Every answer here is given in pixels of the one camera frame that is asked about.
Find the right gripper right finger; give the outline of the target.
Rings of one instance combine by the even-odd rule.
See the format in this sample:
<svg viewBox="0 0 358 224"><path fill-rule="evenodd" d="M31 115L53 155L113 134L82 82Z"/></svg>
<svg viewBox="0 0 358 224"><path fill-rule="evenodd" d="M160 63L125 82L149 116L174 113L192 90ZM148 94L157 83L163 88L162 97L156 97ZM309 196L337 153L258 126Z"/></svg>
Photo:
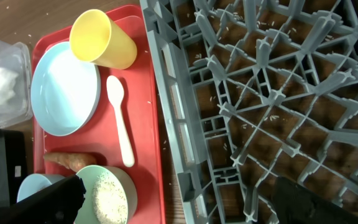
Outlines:
<svg viewBox="0 0 358 224"><path fill-rule="evenodd" d="M276 179L272 204L280 224L358 224L357 216L286 177Z"/></svg>

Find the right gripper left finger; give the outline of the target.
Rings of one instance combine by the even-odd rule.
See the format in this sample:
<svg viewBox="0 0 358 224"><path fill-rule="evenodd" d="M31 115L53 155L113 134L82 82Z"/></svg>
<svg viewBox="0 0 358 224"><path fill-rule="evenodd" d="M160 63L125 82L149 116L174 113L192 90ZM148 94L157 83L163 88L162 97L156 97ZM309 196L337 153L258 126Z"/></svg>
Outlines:
<svg viewBox="0 0 358 224"><path fill-rule="evenodd" d="M71 175L0 211L0 224L74 224L85 185Z"/></svg>

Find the small light blue bowl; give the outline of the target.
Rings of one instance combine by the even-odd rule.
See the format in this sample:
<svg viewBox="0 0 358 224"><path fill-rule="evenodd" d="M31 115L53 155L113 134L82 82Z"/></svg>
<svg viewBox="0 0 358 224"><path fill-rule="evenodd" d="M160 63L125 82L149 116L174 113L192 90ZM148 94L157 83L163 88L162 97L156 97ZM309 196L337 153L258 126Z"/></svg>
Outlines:
<svg viewBox="0 0 358 224"><path fill-rule="evenodd" d="M43 190L46 187L64 179L64 176L58 174L31 174L28 175L19 187L17 194L17 203L27 197Z"/></svg>

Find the white rice pile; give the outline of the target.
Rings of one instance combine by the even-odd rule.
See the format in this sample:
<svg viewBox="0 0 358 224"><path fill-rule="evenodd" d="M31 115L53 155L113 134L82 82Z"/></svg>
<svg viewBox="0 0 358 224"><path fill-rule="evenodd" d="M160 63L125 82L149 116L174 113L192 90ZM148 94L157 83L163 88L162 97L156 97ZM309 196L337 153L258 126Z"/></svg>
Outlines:
<svg viewBox="0 0 358 224"><path fill-rule="evenodd" d="M118 179L111 173L98 176L93 187L93 208L101 224L125 224L127 199Z"/></svg>

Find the mint green bowl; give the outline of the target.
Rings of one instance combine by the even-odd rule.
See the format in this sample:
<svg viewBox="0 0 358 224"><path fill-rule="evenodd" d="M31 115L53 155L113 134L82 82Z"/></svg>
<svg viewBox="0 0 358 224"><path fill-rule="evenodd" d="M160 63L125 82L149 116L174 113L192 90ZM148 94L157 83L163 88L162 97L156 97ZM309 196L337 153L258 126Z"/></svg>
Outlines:
<svg viewBox="0 0 358 224"><path fill-rule="evenodd" d="M75 224L126 224L134 216L136 188L122 169L90 165L76 175L83 181L86 193Z"/></svg>

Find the white plastic spoon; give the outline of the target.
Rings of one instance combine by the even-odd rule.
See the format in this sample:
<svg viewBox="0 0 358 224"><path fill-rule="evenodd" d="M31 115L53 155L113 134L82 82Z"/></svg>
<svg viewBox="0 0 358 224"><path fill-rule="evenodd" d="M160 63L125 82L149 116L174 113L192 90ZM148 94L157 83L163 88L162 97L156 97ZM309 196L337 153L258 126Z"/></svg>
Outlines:
<svg viewBox="0 0 358 224"><path fill-rule="evenodd" d="M117 77L110 75L106 80L106 88L108 100L114 108L116 117L117 135L121 148L122 161L126 167L132 167L135 164L135 158L121 109L124 99L124 87Z"/></svg>

